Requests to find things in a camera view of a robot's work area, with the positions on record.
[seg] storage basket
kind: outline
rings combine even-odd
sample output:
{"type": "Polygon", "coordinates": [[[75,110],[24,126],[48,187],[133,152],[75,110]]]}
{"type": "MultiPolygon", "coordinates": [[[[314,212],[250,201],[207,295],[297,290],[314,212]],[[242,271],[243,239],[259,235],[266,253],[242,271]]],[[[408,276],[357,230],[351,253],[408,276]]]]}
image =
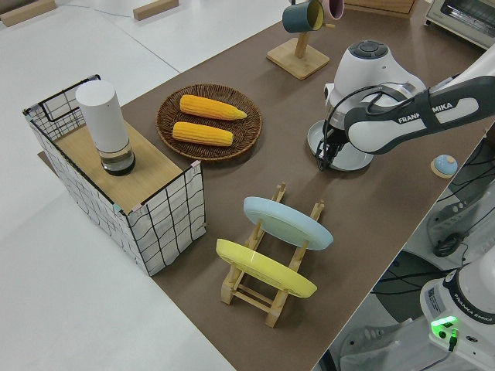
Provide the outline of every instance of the storage basket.
{"type": "Polygon", "coordinates": [[[23,114],[77,205],[144,272],[153,275],[206,232],[201,163],[194,162],[125,212],[57,144],[85,125],[75,92],[82,83],[96,79],[100,77],[88,77],[25,109],[23,114]]]}

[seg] woven basket plate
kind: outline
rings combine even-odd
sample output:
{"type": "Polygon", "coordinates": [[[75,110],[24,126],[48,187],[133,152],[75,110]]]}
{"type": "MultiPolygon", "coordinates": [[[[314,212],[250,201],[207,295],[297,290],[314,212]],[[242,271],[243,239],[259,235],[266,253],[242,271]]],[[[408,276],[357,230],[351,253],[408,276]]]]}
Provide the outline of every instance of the woven basket plate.
{"type": "Polygon", "coordinates": [[[245,153],[256,143],[261,133],[261,114],[254,103],[241,92],[212,83],[184,87],[171,94],[162,103],[156,116],[156,129],[160,138],[174,151],[189,158],[203,161],[221,161],[245,153]],[[184,114],[180,111],[180,98],[184,94],[219,100],[243,110],[247,117],[242,120],[224,121],[184,114]],[[198,145],[172,138],[173,125],[177,121],[187,121],[231,131],[234,142],[230,147],[198,145]]]}

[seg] white floor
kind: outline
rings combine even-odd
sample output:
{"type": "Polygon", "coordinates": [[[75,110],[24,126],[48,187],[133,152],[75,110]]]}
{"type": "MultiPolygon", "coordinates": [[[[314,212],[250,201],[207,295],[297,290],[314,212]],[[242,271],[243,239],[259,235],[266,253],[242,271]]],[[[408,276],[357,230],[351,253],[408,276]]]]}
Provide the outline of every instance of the white floor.
{"type": "Polygon", "coordinates": [[[92,74],[121,104],[278,22],[286,0],[59,0],[0,23],[0,369],[228,370],[232,366],[42,163],[22,109],[92,74]]]}

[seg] yellow plate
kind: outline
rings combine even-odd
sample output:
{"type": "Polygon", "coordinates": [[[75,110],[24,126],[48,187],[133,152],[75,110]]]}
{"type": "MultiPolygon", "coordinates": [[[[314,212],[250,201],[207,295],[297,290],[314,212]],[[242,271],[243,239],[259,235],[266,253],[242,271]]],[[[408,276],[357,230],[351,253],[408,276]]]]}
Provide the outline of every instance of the yellow plate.
{"type": "Polygon", "coordinates": [[[309,298],[316,291],[316,286],[301,274],[238,243],[218,239],[217,254],[258,280],[299,298],[309,298]]]}

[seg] yellow corn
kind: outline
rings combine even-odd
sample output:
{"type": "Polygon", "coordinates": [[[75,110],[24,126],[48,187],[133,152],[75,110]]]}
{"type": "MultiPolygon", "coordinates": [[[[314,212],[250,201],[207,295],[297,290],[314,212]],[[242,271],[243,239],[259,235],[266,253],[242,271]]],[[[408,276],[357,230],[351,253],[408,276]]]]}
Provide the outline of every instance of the yellow corn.
{"type": "Polygon", "coordinates": [[[231,104],[189,94],[181,96],[180,110],[185,114],[229,121],[239,120],[247,116],[245,112],[231,104]]]}
{"type": "Polygon", "coordinates": [[[228,147],[234,141],[234,134],[230,131],[184,121],[178,121],[173,125],[172,137],[177,141],[222,147],[228,147]]]}

